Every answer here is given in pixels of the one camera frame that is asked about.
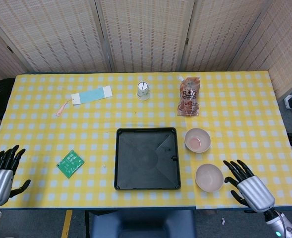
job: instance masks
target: power strip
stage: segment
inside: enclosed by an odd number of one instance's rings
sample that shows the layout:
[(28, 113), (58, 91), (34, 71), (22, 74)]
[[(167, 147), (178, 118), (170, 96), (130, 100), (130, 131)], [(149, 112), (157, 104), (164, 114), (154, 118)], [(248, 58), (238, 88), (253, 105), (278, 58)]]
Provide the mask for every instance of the power strip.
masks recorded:
[(292, 109), (292, 94), (286, 96), (284, 102), (287, 109)]

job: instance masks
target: square black tray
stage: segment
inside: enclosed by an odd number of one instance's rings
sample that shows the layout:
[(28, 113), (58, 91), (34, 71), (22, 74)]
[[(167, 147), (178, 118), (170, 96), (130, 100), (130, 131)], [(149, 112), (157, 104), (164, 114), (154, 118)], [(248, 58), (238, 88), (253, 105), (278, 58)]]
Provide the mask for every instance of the square black tray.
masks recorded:
[(118, 129), (114, 187), (117, 190), (179, 189), (176, 129)]

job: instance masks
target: robotic hand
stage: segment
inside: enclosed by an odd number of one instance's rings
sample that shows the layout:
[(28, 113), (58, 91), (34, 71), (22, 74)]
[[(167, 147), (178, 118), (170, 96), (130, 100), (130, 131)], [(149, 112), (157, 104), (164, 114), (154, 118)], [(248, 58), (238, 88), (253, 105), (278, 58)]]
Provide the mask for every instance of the robotic hand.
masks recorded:
[(0, 152), (0, 206), (4, 205), (10, 197), (22, 193), (30, 184), (30, 180), (28, 179), (22, 187), (11, 190), (13, 177), (18, 168), (19, 160), (26, 151), (25, 149), (22, 149), (15, 156), (18, 147), (19, 145), (16, 145), (6, 152)]
[(264, 213), (266, 224), (274, 230), (278, 237), (292, 238), (292, 223), (283, 213), (277, 212), (273, 208), (275, 199), (259, 177), (255, 176), (241, 160), (237, 160), (240, 166), (233, 161), (229, 163), (224, 160), (223, 162), (237, 179), (236, 181), (232, 177), (226, 177), (224, 182), (230, 182), (237, 187), (243, 196), (242, 198), (231, 190), (233, 197), (254, 212)]

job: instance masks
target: yellow checkered tablecloth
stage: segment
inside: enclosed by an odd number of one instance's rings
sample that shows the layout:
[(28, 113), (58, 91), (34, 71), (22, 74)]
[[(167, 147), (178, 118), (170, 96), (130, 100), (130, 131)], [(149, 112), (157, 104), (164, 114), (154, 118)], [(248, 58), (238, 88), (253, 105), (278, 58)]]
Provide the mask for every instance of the yellow checkered tablecloth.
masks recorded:
[[(176, 116), (178, 76), (200, 76), (200, 116)], [(139, 101), (137, 83), (150, 85), (151, 97)], [(73, 106), (55, 116), (72, 93), (110, 85), (113, 96)], [(120, 127), (177, 129), (181, 189), (116, 191), (116, 130)], [(211, 148), (189, 152), (183, 138), (192, 127), (207, 130)], [(222, 160), (244, 160), (268, 186), (277, 206), (292, 206), (292, 153), (268, 72), (38, 74), (16, 78), (0, 128), (0, 150), (26, 148), (13, 187), (29, 188), (5, 208), (74, 207), (240, 207), (231, 185), (205, 193), (194, 181), (197, 167)], [(84, 165), (67, 179), (56, 164), (71, 150)]]

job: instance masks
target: pink bowl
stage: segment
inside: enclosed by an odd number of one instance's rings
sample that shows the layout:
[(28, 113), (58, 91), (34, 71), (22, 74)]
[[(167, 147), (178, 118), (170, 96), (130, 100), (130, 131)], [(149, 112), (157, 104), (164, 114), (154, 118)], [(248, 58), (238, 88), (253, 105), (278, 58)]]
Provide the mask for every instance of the pink bowl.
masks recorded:
[(187, 148), (195, 153), (203, 153), (211, 146), (210, 135), (200, 128), (189, 130), (185, 135), (184, 141)]

